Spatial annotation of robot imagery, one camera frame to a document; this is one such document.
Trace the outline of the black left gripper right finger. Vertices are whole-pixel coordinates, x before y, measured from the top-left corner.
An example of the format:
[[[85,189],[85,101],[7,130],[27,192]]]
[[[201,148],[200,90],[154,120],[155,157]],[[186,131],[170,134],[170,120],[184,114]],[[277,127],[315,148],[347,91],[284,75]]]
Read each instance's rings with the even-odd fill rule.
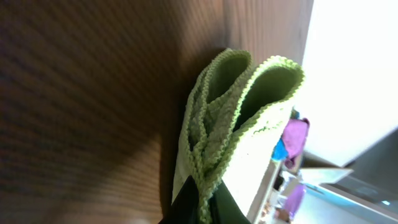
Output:
[[[240,211],[224,182],[221,182],[209,200],[213,224],[251,224]]]

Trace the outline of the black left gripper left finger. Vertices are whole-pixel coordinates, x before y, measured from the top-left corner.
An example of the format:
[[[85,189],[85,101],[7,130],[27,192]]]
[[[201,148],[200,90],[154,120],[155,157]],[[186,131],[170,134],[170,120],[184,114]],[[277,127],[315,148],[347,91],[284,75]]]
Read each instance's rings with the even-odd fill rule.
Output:
[[[197,208],[198,189],[190,175],[175,198],[169,213],[159,224],[197,224]]]

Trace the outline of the green cloth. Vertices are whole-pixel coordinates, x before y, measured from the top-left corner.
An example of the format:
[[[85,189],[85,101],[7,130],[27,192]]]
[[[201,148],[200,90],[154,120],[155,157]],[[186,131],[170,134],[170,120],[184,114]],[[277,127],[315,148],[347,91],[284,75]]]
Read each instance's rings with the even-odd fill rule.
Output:
[[[272,56],[256,65],[234,49],[201,71],[185,107],[172,193],[177,201],[189,182],[197,189],[191,222],[215,222],[221,189],[239,211],[249,210],[304,79],[293,60]]]

